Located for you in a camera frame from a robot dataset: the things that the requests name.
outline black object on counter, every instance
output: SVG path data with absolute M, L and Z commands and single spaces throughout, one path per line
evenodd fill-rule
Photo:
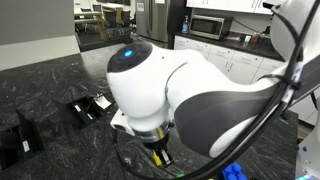
M 78 117 L 77 120 L 79 120 L 80 125 L 78 123 L 75 125 L 80 126 L 80 129 L 89 126 L 104 116 L 102 108 L 95 103 L 94 97 L 83 97 L 69 103 L 68 106 Z
M 17 109 L 16 112 L 20 125 L 12 126 L 0 132 L 0 162 L 2 171 L 44 151 L 34 121 L 32 119 L 27 120 Z

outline wall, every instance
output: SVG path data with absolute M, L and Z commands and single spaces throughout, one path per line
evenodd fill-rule
M 113 3 L 100 3 L 96 0 L 74 0 L 74 9 L 75 11 L 81 11 L 80 8 L 90 8 L 92 9 L 92 4 L 102 4 L 102 5 L 115 5 L 115 6 L 121 6 L 123 7 L 124 11 L 131 11 L 130 16 L 133 18 L 134 13 L 136 12 L 136 0 L 130 0 L 130 6 L 124 6 L 119 4 L 113 4 Z
M 266 27 L 270 24 L 270 15 L 264 14 L 254 14 L 254 13 L 242 13 L 242 12 L 233 12 L 233 11 L 219 11 L 219 10 L 210 10 L 210 9 L 193 9 L 194 14 L 218 14 L 218 15 L 225 15 L 225 16 L 233 16 L 239 22 L 249 26 L 252 29 L 258 30 L 262 32 L 266 29 Z M 236 22 L 232 23 L 231 31 L 234 32 L 241 32 L 252 34 L 254 31 L 247 29 Z
M 79 53 L 68 0 L 0 1 L 0 70 Z

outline microwave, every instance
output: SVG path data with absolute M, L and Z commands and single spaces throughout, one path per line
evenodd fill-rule
M 190 34 L 219 40 L 231 27 L 233 17 L 221 15 L 193 15 L 190 23 Z

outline countertop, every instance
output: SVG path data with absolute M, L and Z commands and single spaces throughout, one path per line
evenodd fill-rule
M 117 108 L 105 118 L 80 130 L 66 104 L 84 96 L 110 93 L 105 77 L 107 56 L 80 54 L 0 71 L 0 129 L 18 124 L 15 108 L 33 118 L 45 151 L 0 173 L 0 179 L 137 179 L 126 173 L 112 145 L 109 123 Z M 275 120 L 236 162 L 258 180 L 294 179 L 298 121 Z M 169 178 L 187 174 L 209 161 L 186 149 L 177 131 L 170 131 L 169 152 L 175 163 L 155 167 L 152 152 L 134 137 L 120 133 L 119 147 L 132 166 L 148 176 Z
M 261 43 L 253 44 L 228 39 L 220 39 L 218 41 L 181 32 L 176 33 L 176 35 L 284 62 L 283 57 L 273 48 L 269 38 L 265 38 Z

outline blue indicator light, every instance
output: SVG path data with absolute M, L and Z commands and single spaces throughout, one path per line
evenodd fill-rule
M 131 50 L 128 50 L 128 51 L 126 51 L 125 53 L 124 53 L 124 56 L 125 57 L 128 57 L 128 56 L 130 56 L 132 54 L 132 51 Z
M 296 180 L 308 180 L 308 179 L 310 179 L 310 178 L 312 178 L 312 176 L 310 176 L 310 175 L 305 175 L 305 176 L 302 176 L 302 177 L 300 177 L 300 178 L 298 178 L 298 179 L 296 179 Z

